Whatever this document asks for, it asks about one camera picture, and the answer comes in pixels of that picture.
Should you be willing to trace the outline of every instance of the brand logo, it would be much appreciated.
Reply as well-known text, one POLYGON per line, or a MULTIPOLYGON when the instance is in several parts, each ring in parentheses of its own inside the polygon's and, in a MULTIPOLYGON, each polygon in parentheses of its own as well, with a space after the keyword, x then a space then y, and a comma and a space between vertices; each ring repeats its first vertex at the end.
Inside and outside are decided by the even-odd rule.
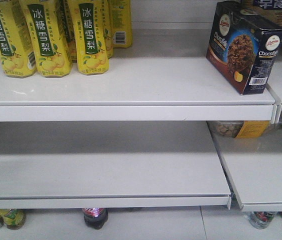
POLYGON ((280 38, 277 35, 269 37, 265 43, 265 48, 269 51, 276 50, 280 45, 280 38))
POLYGON ((265 52, 265 51, 259 51, 259 56, 263 57, 275 57, 278 54, 279 51, 272 51, 272 52, 265 52))
POLYGON ((226 49, 228 46, 227 40, 219 36, 217 32, 214 33, 214 38, 226 49))
POLYGON ((223 14, 219 21, 219 29, 222 36, 226 36, 230 30, 230 18, 227 14, 223 14))

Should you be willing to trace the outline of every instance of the dark soda bottle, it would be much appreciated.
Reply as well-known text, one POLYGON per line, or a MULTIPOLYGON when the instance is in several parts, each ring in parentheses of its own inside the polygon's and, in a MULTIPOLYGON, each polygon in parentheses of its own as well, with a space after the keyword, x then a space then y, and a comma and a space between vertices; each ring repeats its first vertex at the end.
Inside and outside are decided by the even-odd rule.
POLYGON ((82 208, 84 221, 88 227, 101 229, 109 218, 106 208, 82 208))

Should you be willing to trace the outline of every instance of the cookie box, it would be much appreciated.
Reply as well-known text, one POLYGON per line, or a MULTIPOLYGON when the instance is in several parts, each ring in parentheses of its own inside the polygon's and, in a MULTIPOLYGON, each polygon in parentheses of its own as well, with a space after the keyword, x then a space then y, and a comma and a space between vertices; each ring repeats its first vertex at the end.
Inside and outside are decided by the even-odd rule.
POLYGON ((206 58, 241 94, 262 94, 282 45, 282 27, 241 8, 216 5, 206 58))

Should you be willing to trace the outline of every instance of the yellow drink bottle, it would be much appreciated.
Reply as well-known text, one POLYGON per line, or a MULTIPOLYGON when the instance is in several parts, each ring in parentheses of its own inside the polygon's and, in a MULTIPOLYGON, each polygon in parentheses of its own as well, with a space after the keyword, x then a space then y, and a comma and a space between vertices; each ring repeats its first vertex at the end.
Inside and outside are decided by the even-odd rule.
POLYGON ((104 37, 101 0, 68 0, 74 23, 77 67, 85 75, 109 69, 104 37))
POLYGON ((71 60, 73 63, 77 62, 77 48, 75 39, 75 30, 71 19, 70 9, 67 0, 60 1, 61 20, 64 28, 65 39, 69 47, 71 60))
POLYGON ((130 0, 109 0, 109 10, 113 47, 130 47, 133 42, 130 0))
POLYGON ((29 30, 18 0, 0 1, 0 62, 8 77, 25 78, 37 71, 29 30))
POLYGON ((44 77, 70 73, 70 57, 59 0, 19 0, 30 31, 38 72, 44 77))
POLYGON ((101 0, 101 12, 103 20, 103 34, 107 52, 107 58, 113 56, 112 30, 110 21, 109 1, 101 0))

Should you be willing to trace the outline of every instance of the snack package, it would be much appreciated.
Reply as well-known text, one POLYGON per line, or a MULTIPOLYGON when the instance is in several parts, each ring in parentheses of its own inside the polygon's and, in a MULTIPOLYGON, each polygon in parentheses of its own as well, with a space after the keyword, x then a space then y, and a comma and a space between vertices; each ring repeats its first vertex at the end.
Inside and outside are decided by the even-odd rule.
POLYGON ((282 0, 242 0, 241 4, 282 27, 282 0))
POLYGON ((209 129, 223 137, 258 138, 273 129, 269 121, 207 121, 209 129))
POLYGON ((282 44, 282 27, 241 8, 218 2, 206 58, 241 94, 261 94, 282 44))

